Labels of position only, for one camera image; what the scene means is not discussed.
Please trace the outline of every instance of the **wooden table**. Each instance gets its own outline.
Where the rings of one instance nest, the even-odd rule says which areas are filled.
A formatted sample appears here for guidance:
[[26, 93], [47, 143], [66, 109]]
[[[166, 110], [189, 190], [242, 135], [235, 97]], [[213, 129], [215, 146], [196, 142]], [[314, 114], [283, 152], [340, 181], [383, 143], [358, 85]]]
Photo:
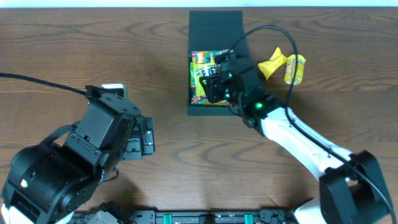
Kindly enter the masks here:
[[[288, 30], [307, 59], [291, 108], [308, 125], [381, 164], [398, 206], [398, 9], [243, 9], [245, 30]], [[81, 209], [114, 200], [131, 210], [293, 207], [318, 198], [306, 168], [235, 116], [187, 116], [189, 9], [2, 9], [0, 71], [84, 90], [123, 82], [153, 117], [156, 153], [121, 162], [118, 180], [97, 188]], [[262, 30], [248, 38], [253, 59], [267, 60], [288, 41]], [[284, 98], [280, 68], [266, 82]], [[75, 93], [0, 79], [0, 185], [12, 157], [87, 109]]]

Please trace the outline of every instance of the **black box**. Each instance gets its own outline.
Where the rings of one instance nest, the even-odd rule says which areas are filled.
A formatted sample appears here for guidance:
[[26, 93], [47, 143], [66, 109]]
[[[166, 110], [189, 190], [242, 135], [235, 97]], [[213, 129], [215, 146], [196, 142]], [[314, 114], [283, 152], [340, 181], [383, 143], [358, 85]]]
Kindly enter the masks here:
[[[192, 51], [228, 49], [243, 35], [242, 11], [190, 11], [188, 68], [190, 68]], [[251, 58], [246, 39], [240, 41], [233, 50], [238, 56]], [[190, 88], [190, 76], [191, 74], [188, 72], [188, 115], [233, 115], [228, 108], [192, 106], [190, 104], [193, 96]]]

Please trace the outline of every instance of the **yellow object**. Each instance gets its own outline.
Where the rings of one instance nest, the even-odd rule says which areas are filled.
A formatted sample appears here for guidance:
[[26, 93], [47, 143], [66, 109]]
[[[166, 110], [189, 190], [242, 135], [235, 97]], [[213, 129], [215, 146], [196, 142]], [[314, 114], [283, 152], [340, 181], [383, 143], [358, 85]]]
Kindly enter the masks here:
[[285, 55], [282, 54], [280, 48], [277, 47], [275, 52], [272, 54], [271, 58], [266, 62], [259, 63], [259, 68], [263, 72], [266, 80], [277, 70], [281, 65], [286, 63], [287, 59]]
[[[297, 63], [297, 72], [296, 72], [296, 79], [293, 82], [293, 85], [298, 85], [303, 81], [303, 74], [304, 74], [304, 64], [305, 58], [303, 55], [298, 56], [298, 63]], [[285, 82], [287, 84], [291, 84], [294, 76], [294, 67], [296, 63], [296, 55], [291, 55], [287, 58], [287, 65], [285, 70]]]

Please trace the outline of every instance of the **snack bag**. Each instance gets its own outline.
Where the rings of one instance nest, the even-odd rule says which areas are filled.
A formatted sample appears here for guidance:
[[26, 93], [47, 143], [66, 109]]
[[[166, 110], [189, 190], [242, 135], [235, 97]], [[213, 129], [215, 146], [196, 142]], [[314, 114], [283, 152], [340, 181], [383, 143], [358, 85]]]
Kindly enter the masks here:
[[285, 64], [286, 61], [287, 58], [282, 54], [280, 48], [277, 47], [268, 61], [259, 63], [259, 68], [266, 77], [266, 80], [268, 80], [274, 71], [277, 70], [281, 65]]
[[200, 77], [212, 76], [218, 73], [218, 65], [214, 60], [217, 51], [193, 51], [190, 62], [190, 87], [193, 93], [191, 104], [198, 106], [227, 106], [227, 101], [210, 103], [205, 90], [200, 84]]

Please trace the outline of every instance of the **colorful snack package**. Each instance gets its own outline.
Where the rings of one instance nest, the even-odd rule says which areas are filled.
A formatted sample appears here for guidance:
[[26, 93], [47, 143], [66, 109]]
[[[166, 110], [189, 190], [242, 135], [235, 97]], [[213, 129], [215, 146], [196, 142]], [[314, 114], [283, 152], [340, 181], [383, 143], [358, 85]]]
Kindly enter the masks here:
[[200, 77], [212, 76], [218, 73], [218, 65], [214, 55], [218, 51], [193, 51], [190, 62], [190, 87], [193, 93], [191, 104], [195, 106], [227, 106], [227, 101], [210, 103], [205, 90], [199, 82]]

